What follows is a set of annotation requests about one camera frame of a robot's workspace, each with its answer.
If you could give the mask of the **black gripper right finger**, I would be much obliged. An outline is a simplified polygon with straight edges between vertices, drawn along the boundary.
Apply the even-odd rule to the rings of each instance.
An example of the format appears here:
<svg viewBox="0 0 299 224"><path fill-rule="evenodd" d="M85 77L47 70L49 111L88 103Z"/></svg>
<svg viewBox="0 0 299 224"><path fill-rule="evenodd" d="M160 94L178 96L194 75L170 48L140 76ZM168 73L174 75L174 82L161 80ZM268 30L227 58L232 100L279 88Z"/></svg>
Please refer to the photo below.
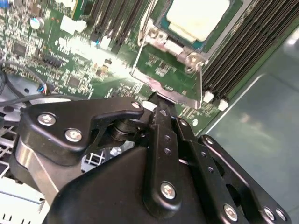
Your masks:
<svg viewBox="0 0 299 224"><path fill-rule="evenodd" d="M189 165L206 224L291 223L282 206L213 137L195 137L181 118L173 125L179 157Z"/></svg>

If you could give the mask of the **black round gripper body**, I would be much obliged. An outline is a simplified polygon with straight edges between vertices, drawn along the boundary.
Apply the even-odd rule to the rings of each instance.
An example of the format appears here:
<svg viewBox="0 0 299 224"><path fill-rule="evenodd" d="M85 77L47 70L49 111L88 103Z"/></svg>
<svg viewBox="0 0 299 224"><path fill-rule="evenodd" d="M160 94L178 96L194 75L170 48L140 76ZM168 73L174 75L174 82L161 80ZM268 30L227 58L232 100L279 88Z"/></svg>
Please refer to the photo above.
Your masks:
<svg viewBox="0 0 299 224"><path fill-rule="evenodd" d="M130 149L86 172L63 187L55 197L47 224L218 224L206 213L190 170L180 164L182 205L172 217L152 216L142 200L146 168L144 147Z"/></svg>

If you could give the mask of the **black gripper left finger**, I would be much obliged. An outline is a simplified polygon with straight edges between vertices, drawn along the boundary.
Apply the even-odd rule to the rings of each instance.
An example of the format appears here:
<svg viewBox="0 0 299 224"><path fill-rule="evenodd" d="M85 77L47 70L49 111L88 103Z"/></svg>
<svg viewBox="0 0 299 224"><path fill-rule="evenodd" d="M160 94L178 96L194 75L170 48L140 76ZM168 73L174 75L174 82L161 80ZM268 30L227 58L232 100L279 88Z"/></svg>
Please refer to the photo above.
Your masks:
<svg viewBox="0 0 299 224"><path fill-rule="evenodd" d="M26 172L50 207L59 191L122 153L144 147L142 200L156 218L181 207L175 105L153 94L152 110L131 97L36 104L21 116L14 146L17 168Z"/></svg>

